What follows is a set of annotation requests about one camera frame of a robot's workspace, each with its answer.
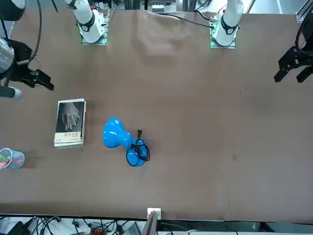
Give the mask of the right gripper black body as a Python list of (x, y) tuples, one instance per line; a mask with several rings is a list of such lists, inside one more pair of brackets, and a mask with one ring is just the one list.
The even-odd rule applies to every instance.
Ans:
[(14, 40), (5, 40), (8, 46), (14, 51), (12, 65), (4, 73), (8, 81), (24, 83), (28, 86), (35, 86), (31, 77), (32, 70), (28, 68), (30, 63), (32, 49), (26, 44)]

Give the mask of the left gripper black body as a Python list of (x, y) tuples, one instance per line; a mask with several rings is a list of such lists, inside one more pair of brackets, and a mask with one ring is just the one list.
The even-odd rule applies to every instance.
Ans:
[(299, 62), (301, 65), (312, 65), (313, 64), (313, 48), (304, 46), (299, 49)]

